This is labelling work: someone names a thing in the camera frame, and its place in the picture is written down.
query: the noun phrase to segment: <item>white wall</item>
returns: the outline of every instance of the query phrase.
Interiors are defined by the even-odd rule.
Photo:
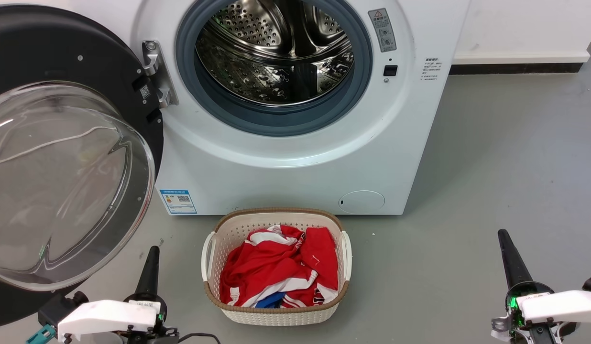
[[[590,42],[591,0],[472,0],[453,63],[581,63]]]

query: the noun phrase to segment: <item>warning label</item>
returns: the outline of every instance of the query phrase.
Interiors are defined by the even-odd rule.
[[[391,52],[396,50],[394,29],[391,27],[389,15],[386,9],[377,9],[368,12],[372,24],[376,29],[376,37],[378,37],[378,44],[381,46],[381,52]]]
[[[164,204],[171,214],[197,214],[188,190],[160,190]]]

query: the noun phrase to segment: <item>red clothing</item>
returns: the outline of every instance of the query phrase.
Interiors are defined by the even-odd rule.
[[[228,305],[255,307],[286,292],[282,307],[328,303],[338,295],[338,260],[327,228],[275,225],[249,233],[230,252],[219,294]]]

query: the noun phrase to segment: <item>laundry basket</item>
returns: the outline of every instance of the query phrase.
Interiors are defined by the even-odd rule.
[[[309,227],[327,227],[336,244],[339,266],[339,295],[324,305],[291,309],[258,309],[227,305],[219,300],[219,279],[228,254],[240,246],[247,235],[271,225],[289,225],[305,231]],[[297,326],[317,324],[336,311],[349,287],[351,250],[349,236],[332,214],[314,209],[266,208],[236,211],[223,217],[208,235],[202,249],[202,279],[208,298],[228,318],[241,324]]]

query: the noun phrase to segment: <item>stainless steel drum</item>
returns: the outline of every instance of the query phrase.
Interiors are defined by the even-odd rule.
[[[221,9],[198,37],[197,54],[228,91],[272,107],[314,100],[353,65],[340,24],[299,0],[239,0]]]

